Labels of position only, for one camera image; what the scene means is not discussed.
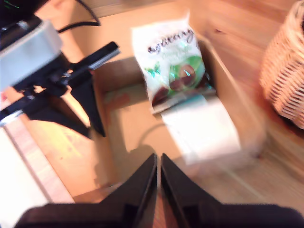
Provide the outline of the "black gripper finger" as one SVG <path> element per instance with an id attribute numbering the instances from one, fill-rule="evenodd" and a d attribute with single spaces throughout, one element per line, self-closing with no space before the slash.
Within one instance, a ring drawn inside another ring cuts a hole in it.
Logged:
<path id="1" fill-rule="evenodd" d="M 161 156 L 161 185 L 180 228 L 217 228 L 220 202 L 194 183 L 166 154 Z"/>
<path id="2" fill-rule="evenodd" d="M 151 154 L 135 173 L 101 201 L 102 228 L 136 228 L 157 181 L 157 156 Z"/>

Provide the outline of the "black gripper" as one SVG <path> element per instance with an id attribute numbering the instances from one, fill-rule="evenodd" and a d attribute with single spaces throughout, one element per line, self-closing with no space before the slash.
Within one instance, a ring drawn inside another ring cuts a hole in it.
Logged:
<path id="1" fill-rule="evenodd" d="M 29 76 L 12 84 L 23 97 L 1 110 L 0 124 L 4 126 L 25 114 L 30 120 L 57 123 L 89 138 L 89 128 L 62 98 L 70 88 L 71 95 L 89 117 L 91 126 L 106 137 L 97 109 L 91 72 L 118 54 L 115 42 L 108 43 L 77 63 L 69 62 L 60 53 Z"/>

